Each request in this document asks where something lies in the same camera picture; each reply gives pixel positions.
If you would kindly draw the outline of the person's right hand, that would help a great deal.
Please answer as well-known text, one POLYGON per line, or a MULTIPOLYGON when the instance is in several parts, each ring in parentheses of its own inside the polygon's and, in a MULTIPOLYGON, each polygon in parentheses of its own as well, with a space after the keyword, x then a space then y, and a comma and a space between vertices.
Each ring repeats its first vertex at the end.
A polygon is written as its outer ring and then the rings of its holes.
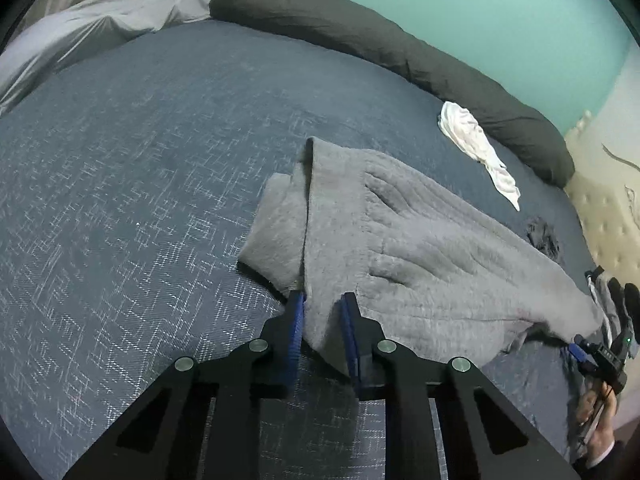
POLYGON ((615 436, 613 418, 617 411, 616 395, 606 382, 587 391, 579 400, 576 418, 582 424, 593 425, 588 430, 586 466, 602 463, 613 451, 615 436))

